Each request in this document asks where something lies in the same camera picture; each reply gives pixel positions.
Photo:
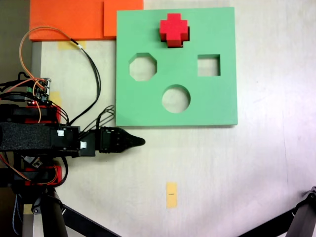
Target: white table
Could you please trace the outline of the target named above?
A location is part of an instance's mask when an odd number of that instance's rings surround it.
[[[68,180],[57,189],[63,203],[121,236],[235,237],[291,209],[316,184],[316,1],[145,0],[145,9],[213,6],[236,11],[239,124],[125,128],[146,145],[68,159]],[[89,41],[86,51],[103,85],[80,126],[115,102],[115,41]],[[41,76],[52,78],[70,118],[95,98],[79,51],[42,43]],[[166,208],[168,181],[178,185],[174,209]],[[39,223],[34,230],[40,236]]]

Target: green shape sorter board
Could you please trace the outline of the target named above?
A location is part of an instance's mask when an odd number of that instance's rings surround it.
[[[168,48],[159,35],[160,20],[181,13],[188,20],[190,40]],[[138,55],[151,55],[157,73],[136,81],[129,72]],[[220,75],[199,77],[198,58],[218,57]],[[162,96],[173,85],[187,89],[190,104],[171,113]],[[236,125],[236,46],[234,8],[118,11],[117,126]]]

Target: red cross block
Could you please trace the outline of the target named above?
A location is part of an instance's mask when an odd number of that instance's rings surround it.
[[[188,20],[181,20],[181,13],[168,13],[167,20],[160,21],[160,38],[169,48],[183,47],[189,40]]]

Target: orange foam mat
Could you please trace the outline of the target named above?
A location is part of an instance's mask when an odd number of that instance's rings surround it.
[[[31,0],[30,29],[57,27],[76,40],[116,38],[117,10],[139,10],[143,0]],[[38,30],[30,40],[67,40],[61,33]]]
[[[104,0],[104,38],[107,40],[116,39],[118,10],[141,9],[144,9],[143,0]]]

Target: black tripod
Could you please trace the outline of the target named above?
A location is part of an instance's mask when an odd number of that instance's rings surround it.
[[[316,224],[316,186],[288,212],[250,230],[239,237],[312,237]]]
[[[63,205],[55,189],[47,187],[32,206],[34,215],[41,214],[45,237],[68,237],[66,226],[86,237],[119,237],[107,228]],[[23,233],[29,229],[23,221]]]

